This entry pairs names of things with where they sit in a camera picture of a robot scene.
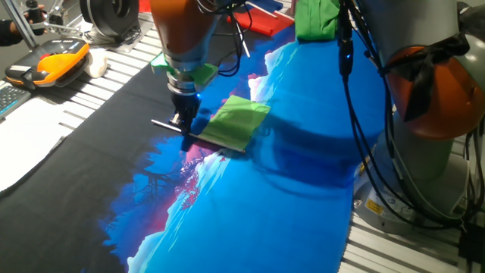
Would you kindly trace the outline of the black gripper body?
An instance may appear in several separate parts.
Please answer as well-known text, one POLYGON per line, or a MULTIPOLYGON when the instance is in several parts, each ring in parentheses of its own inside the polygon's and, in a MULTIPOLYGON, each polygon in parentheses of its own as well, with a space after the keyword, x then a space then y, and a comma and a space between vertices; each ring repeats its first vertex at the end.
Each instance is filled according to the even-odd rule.
POLYGON ((171 101, 175 107, 174 114, 176 112, 179 112, 182 121, 193 121, 199 111, 199 106, 201 104, 201 98, 199 93, 191 93, 189 95, 172 93, 171 101))

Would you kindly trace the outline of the operator bare hand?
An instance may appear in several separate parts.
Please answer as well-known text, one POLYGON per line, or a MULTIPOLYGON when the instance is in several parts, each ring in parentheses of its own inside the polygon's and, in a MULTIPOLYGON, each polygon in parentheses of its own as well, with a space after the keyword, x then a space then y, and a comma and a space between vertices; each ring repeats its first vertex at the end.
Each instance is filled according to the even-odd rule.
MULTIPOLYGON (((31 0, 27 1, 26 5, 28 9, 23 13, 23 16, 29 24, 37 24, 44 20, 44 5, 40 5, 37 1, 31 0)), ((22 40, 21 27, 23 26, 21 20, 15 20, 11 18, 9 22, 5 21, 8 25, 8 30, 10 31, 14 43, 18 43, 22 40)))

